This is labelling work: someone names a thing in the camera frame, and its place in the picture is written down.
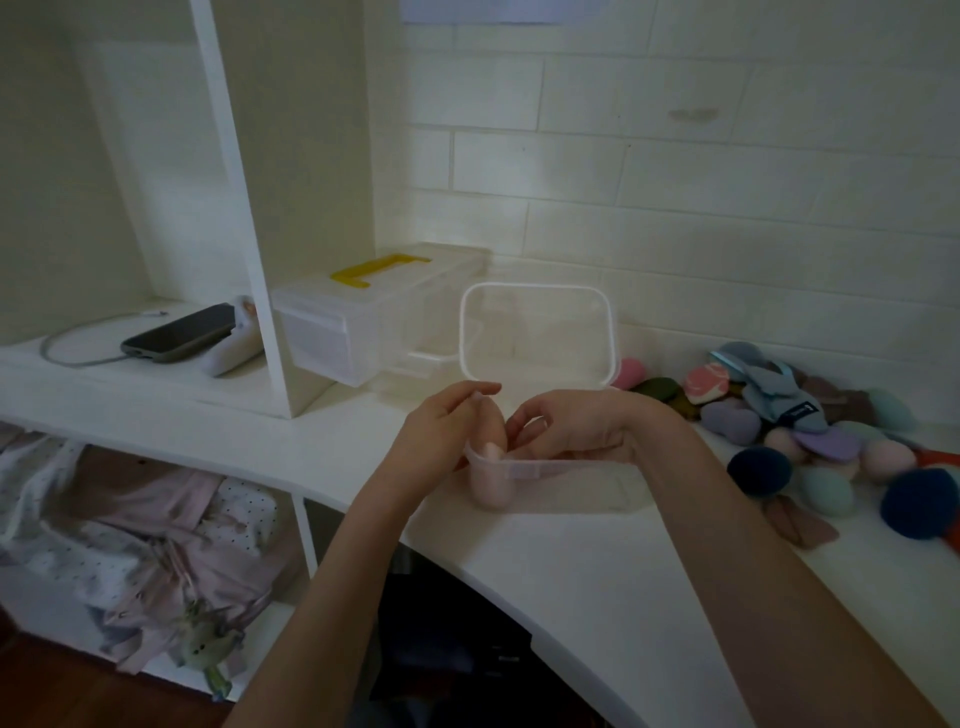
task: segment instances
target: right hand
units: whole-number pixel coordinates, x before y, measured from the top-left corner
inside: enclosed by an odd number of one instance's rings
[[[537,395],[507,421],[510,457],[636,462],[631,424],[651,404],[659,403],[615,389],[558,389]]]

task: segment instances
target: left hand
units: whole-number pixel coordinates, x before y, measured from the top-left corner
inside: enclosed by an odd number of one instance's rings
[[[415,509],[460,462],[479,411],[473,394],[499,391],[493,382],[461,381],[428,397],[407,415],[374,479]]]

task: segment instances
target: paper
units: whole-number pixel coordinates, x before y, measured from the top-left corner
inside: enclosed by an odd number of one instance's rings
[[[400,0],[404,23],[466,25],[575,23],[601,12],[610,0]]]

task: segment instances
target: smartphone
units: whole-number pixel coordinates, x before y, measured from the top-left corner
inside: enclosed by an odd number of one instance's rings
[[[217,303],[169,324],[138,333],[123,342],[120,351],[129,356],[167,364],[216,344],[234,326],[233,305]]]

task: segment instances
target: yellow handle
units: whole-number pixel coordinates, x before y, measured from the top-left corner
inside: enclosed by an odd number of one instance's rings
[[[370,288],[370,284],[362,280],[364,276],[392,268],[395,265],[405,263],[429,263],[430,258],[420,257],[419,255],[407,255],[405,253],[394,253],[393,255],[384,255],[376,260],[368,260],[366,263],[354,265],[351,268],[344,268],[330,276],[331,280],[348,285],[350,288]]]

